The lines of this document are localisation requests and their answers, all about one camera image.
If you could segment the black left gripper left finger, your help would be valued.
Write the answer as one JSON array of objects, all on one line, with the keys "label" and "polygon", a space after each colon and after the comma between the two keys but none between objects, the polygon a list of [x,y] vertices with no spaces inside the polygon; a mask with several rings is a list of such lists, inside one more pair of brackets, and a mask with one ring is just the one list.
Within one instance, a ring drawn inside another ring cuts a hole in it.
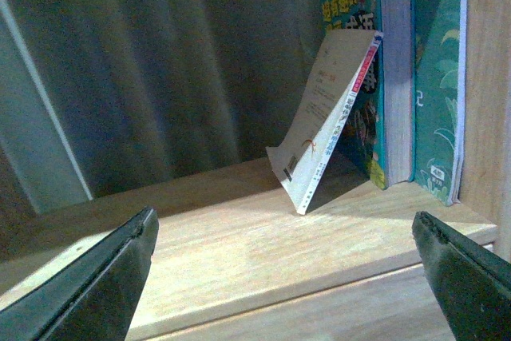
[{"label": "black left gripper left finger", "polygon": [[3,340],[123,340],[151,268],[159,230],[144,208],[1,311]]}]

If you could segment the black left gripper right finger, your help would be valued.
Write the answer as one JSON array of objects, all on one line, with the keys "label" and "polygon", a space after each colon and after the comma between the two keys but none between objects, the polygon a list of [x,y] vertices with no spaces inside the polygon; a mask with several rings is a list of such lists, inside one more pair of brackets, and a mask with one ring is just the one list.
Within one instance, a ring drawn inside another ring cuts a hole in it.
[{"label": "black left gripper right finger", "polygon": [[412,233],[455,339],[509,340],[510,263],[425,211]]}]

